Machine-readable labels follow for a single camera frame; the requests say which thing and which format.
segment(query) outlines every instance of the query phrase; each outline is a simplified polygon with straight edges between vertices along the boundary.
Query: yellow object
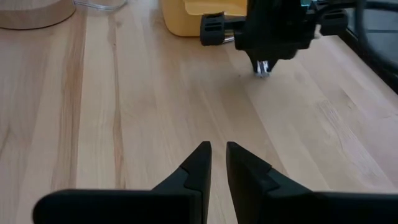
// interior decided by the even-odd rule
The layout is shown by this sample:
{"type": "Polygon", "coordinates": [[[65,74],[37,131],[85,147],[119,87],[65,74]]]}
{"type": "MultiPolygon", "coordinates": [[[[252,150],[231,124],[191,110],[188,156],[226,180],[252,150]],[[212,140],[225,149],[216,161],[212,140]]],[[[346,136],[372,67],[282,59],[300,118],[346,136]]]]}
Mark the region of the yellow object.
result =
{"type": "Polygon", "coordinates": [[[162,0],[164,21],[169,31],[182,37],[200,35],[201,15],[224,12],[245,16],[246,0],[162,0]]]}

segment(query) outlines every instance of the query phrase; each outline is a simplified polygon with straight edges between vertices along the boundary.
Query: round wooden object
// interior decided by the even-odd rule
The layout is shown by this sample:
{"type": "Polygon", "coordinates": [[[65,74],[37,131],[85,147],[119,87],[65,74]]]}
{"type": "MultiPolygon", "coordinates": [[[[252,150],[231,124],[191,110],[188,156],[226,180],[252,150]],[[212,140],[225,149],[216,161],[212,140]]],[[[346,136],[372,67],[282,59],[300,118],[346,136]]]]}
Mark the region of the round wooden object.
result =
{"type": "Polygon", "coordinates": [[[75,9],[73,0],[0,0],[0,27],[47,27],[67,19],[75,9]]]}

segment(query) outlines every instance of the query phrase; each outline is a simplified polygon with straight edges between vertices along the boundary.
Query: wooden tabletop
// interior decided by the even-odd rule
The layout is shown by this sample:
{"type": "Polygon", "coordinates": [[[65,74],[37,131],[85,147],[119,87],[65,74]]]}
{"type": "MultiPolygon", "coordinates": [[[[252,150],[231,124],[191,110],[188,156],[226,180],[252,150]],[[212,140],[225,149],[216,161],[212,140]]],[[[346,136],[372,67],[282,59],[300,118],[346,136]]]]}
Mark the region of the wooden tabletop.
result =
{"type": "Polygon", "coordinates": [[[258,79],[233,44],[168,32],[156,0],[0,30],[0,223],[60,189],[151,189],[204,140],[208,223],[236,223],[236,141],[313,190],[396,192],[398,96],[338,37],[258,79]]]}

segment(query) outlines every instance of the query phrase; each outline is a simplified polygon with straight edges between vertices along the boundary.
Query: cable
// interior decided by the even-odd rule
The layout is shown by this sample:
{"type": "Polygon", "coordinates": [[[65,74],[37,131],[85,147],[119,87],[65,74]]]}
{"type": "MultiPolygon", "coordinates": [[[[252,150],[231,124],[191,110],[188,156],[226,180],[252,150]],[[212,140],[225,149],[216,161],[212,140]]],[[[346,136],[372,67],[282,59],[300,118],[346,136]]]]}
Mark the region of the cable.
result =
{"type": "Polygon", "coordinates": [[[104,10],[104,11],[115,11],[118,10],[120,8],[122,8],[124,5],[127,4],[127,0],[123,0],[123,2],[120,5],[117,6],[104,6],[101,4],[95,4],[95,3],[89,3],[89,2],[81,2],[81,1],[74,1],[74,3],[76,5],[81,5],[81,6],[86,6],[86,7],[90,7],[93,9],[99,9],[99,10],[104,10]]]}
{"type": "Polygon", "coordinates": [[[366,2],[366,0],[359,0],[356,10],[354,12],[355,16],[355,31],[358,36],[358,42],[363,49],[364,53],[368,54],[370,60],[378,63],[383,69],[398,75],[398,64],[397,62],[386,58],[384,55],[377,52],[374,47],[369,43],[368,37],[366,35],[366,30],[364,28],[364,12],[365,9],[378,9],[384,11],[398,12],[398,4],[388,3],[388,2],[366,2]]]}

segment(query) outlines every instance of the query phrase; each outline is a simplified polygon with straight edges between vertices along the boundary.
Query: robot end effector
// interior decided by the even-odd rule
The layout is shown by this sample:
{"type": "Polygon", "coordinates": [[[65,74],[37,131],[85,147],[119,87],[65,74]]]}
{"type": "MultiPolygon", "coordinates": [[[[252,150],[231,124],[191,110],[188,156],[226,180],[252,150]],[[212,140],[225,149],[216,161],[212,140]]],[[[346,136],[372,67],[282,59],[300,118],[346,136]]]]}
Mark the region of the robot end effector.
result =
{"type": "Polygon", "coordinates": [[[247,16],[227,19],[223,12],[205,14],[201,19],[202,45],[221,45],[233,33],[235,48],[244,50],[259,77],[268,77],[279,59],[292,59],[307,49],[320,24],[322,35],[337,35],[348,26],[342,8],[353,7],[352,0],[248,0],[247,16]]]}

